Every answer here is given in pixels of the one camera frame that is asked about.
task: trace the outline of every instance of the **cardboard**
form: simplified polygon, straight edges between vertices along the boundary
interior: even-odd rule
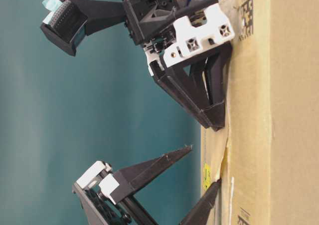
[[[227,126],[202,128],[209,225],[319,224],[319,0],[221,0],[236,31]]]

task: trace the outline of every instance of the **teal background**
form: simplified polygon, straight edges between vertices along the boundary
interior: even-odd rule
[[[73,58],[40,31],[42,1],[0,0],[0,224],[86,225],[71,185],[92,163],[119,169],[193,144],[137,194],[177,224],[200,197],[199,124],[156,86],[122,24]]]

